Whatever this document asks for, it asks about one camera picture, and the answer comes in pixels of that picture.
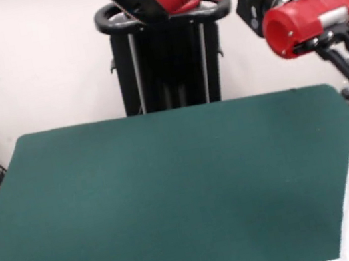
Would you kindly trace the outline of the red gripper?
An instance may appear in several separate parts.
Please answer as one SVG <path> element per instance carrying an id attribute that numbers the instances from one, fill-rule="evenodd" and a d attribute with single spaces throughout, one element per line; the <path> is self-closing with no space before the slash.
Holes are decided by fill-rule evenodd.
<path id="1" fill-rule="evenodd" d="M 266 12 L 262 32 L 277 55 L 293 59 L 312 50 L 298 50 L 299 46 L 344 26 L 349 27 L 349 0 L 291 0 Z M 349 29 L 343 32 L 342 40 L 349 52 Z M 315 51 L 349 81 L 349 62 L 341 53 L 328 45 Z"/>

